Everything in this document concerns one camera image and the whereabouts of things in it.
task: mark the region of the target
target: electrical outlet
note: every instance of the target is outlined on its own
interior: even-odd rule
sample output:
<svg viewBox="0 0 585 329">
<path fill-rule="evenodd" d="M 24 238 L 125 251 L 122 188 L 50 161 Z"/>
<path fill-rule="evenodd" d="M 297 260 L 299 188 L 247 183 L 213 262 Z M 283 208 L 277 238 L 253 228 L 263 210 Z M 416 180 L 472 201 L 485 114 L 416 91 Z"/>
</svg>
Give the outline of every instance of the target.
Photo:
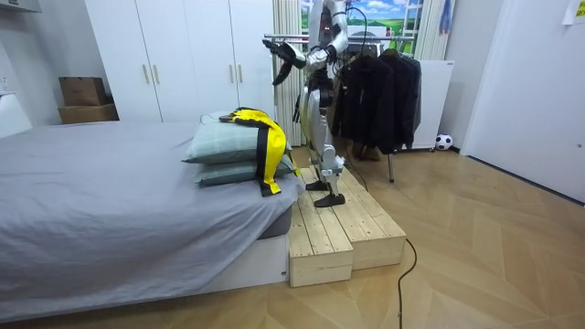
<svg viewBox="0 0 585 329">
<path fill-rule="evenodd" d="M 3 90 L 10 90 L 10 85 L 8 84 L 7 77 L 2 77 L 2 89 Z"/>
</svg>

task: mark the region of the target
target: wardrobe handle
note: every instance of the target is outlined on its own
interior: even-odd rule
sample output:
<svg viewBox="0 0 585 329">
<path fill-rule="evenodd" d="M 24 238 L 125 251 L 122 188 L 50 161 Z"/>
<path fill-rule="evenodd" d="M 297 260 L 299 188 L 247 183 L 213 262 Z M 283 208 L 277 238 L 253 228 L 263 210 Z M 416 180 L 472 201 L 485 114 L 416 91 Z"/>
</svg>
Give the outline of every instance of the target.
<svg viewBox="0 0 585 329">
<path fill-rule="evenodd" d="M 156 83 L 161 84 L 161 81 L 158 79 L 158 69 L 156 69 L 156 64 L 154 64 L 153 67 L 154 67 L 154 78 L 156 79 Z"/>
<path fill-rule="evenodd" d="M 146 65 L 143 64 L 143 72 L 144 78 L 146 79 L 146 84 L 150 84 L 150 80 L 148 79 L 148 71 L 146 70 Z"/>
</svg>

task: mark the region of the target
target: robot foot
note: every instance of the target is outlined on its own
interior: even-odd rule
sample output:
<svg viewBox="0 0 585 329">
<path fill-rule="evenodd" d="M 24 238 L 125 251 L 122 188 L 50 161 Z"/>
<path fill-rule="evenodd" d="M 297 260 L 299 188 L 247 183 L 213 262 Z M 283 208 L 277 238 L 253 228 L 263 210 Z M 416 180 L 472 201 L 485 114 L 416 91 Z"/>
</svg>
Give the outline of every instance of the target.
<svg viewBox="0 0 585 329">
<path fill-rule="evenodd" d="M 337 205 L 343 205 L 346 202 L 346 198 L 342 194 L 336 196 L 330 194 L 320 200 L 314 202 L 315 207 L 331 207 Z"/>
<path fill-rule="evenodd" d="M 307 184 L 306 186 L 304 186 L 304 189 L 307 191 L 329 191 L 327 183 L 322 182 L 320 180 L 313 182 L 311 184 Z"/>
</svg>

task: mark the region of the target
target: cardboard box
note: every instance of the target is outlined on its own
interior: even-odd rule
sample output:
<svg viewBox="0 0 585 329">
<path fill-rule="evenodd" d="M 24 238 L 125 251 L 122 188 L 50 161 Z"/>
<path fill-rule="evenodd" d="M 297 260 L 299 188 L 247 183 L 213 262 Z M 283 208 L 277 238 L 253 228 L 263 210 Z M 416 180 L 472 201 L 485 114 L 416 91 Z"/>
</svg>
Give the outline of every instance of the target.
<svg viewBox="0 0 585 329">
<path fill-rule="evenodd" d="M 65 106 L 98 106 L 108 103 L 101 78 L 61 77 L 58 82 L 61 84 Z"/>
<path fill-rule="evenodd" d="M 66 106 L 58 109 L 63 124 L 118 121 L 114 104 L 102 106 Z"/>
</svg>

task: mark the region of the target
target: wooden step platform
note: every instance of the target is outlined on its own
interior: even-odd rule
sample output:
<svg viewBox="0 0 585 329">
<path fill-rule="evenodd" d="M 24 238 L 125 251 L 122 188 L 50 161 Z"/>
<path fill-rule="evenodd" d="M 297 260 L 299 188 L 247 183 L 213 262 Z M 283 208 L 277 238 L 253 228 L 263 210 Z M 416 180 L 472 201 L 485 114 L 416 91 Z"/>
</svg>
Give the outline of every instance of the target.
<svg viewBox="0 0 585 329">
<path fill-rule="evenodd" d="M 301 169 L 305 183 L 314 169 Z M 315 208 L 326 192 L 305 191 L 292 209 L 292 287 L 348 280 L 352 270 L 400 263 L 406 234 L 347 170 L 338 182 L 344 205 Z"/>
</svg>

